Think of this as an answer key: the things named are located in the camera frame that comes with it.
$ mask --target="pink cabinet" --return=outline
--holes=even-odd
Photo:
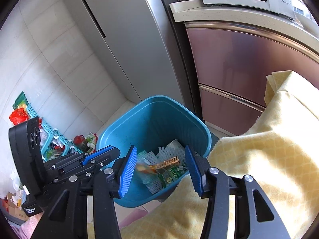
[[[307,56],[247,33],[187,29],[198,82],[265,106],[266,75],[293,70],[319,88],[319,65]]]
[[[187,33],[198,82],[219,91],[200,90],[203,119],[235,135],[248,131],[261,112],[223,93],[265,107],[266,76],[284,70],[299,73],[319,88],[319,65],[286,45],[223,29],[188,28]]]
[[[261,112],[220,95],[200,90],[203,119],[234,135],[241,135]]]

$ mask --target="silver screw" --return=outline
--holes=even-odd
[[[215,167],[210,167],[210,168],[209,168],[209,172],[210,172],[211,174],[218,174],[218,173],[219,173],[219,170],[218,170],[217,168],[215,168]]]
[[[78,180],[78,177],[76,176],[76,175],[72,175],[72,176],[70,176],[70,178],[69,178],[69,181],[70,182],[76,182]]]
[[[252,182],[254,180],[254,178],[251,177],[250,175],[245,175],[245,180],[248,182]]]
[[[104,169],[104,173],[105,174],[112,174],[113,173],[113,169],[112,168],[105,168]]]

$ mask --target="cardboard box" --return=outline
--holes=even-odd
[[[9,206],[9,214],[13,217],[16,216],[16,208]]]
[[[14,194],[12,194],[11,192],[7,193],[7,199],[8,199],[9,207],[16,207],[16,205],[12,201],[12,197],[13,196],[14,196]]]
[[[12,193],[8,192],[7,199],[8,199],[8,208],[9,208],[9,214],[11,216],[14,216],[18,219],[27,221],[29,217],[24,213],[22,209],[18,209],[18,207],[13,203],[12,196],[14,196]]]
[[[24,213],[22,209],[15,208],[15,217],[24,221],[27,221],[29,217]]]

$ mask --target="plastic bin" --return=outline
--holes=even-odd
[[[184,106],[166,96],[153,96],[140,102],[130,111],[116,120],[101,134],[97,150],[108,145],[119,148],[124,157],[130,146],[138,151],[146,150],[158,153],[158,147],[166,146],[174,139],[185,147],[190,145],[201,156],[208,156],[212,138],[208,128]],[[181,178],[170,186],[151,194],[134,173],[129,191],[115,202],[123,207],[138,207],[151,200],[158,199],[174,188]]]

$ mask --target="yellow towel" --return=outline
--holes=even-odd
[[[319,91],[292,71],[267,76],[267,108],[241,136],[222,138],[208,160],[227,175],[252,175],[291,238],[301,238],[319,212]],[[200,238],[207,199],[186,176],[152,213],[121,230],[122,238]],[[234,235],[234,201],[228,238]]]

